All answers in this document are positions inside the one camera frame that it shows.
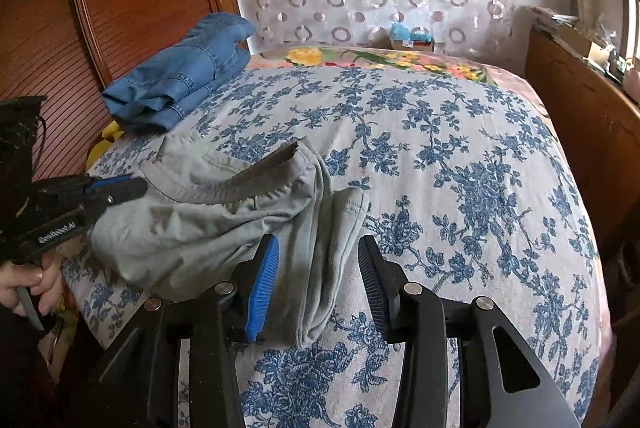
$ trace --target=blue floral pattern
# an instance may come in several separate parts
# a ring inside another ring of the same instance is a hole
[[[222,86],[178,131],[191,128],[250,162],[308,136],[335,186],[370,192],[366,228],[383,254],[440,296],[493,297],[576,416],[586,414],[600,342],[597,253],[574,178],[522,97],[441,73],[273,68]],[[93,171],[131,172],[160,141],[119,141]],[[66,264],[65,277],[104,345],[145,297],[88,253]],[[311,347],[267,340],[238,355],[248,427],[390,426],[404,348],[388,346],[375,330],[353,257],[342,287]],[[455,426],[453,340],[447,357]]]

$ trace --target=hand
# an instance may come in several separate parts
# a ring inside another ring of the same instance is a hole
[[[5,262],[0,266],[0,303],[20,316],[26,313],[22,308],[15,287],[29,287],[31,295],[40,295],[38,310],[40,314],[49,314],[62,295],[62,273],[60,263],[62,255],[56,251],[46,252],[42,256],[42,269],[31,265],[14,265]]]

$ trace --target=wooden headboard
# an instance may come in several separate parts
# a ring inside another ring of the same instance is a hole
[[[81,172],[111,120],[100,92],[236,0],[0,0],[0,99],[44,94],[36,178]]]

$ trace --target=blue denim jeans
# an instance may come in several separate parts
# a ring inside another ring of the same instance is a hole
[[[171,130],[244,69],[249,54],[236,45],[254,32],[254,24],[235,14],[208,14],[176,45],[111,83],[102,92],[109,112],[125,129]]]

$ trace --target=metal screw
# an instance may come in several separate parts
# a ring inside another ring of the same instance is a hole
[[[486,296],[481,296],[476,300],[476,305],[483,311],[490,311],[494,308],[494,301]]]
[[[418,295],[422,294],[422,286],[419,283],[409,282],[404,284],[404,292],[407,294]]]
[[[148,298],[145,302],[145,310],[150,313],[157,311],[162,307],[162,300],[159,298]]]
[[[233,292],[234,285],[231,282],[218,282],[213,289],[216,293],[224,296]]]

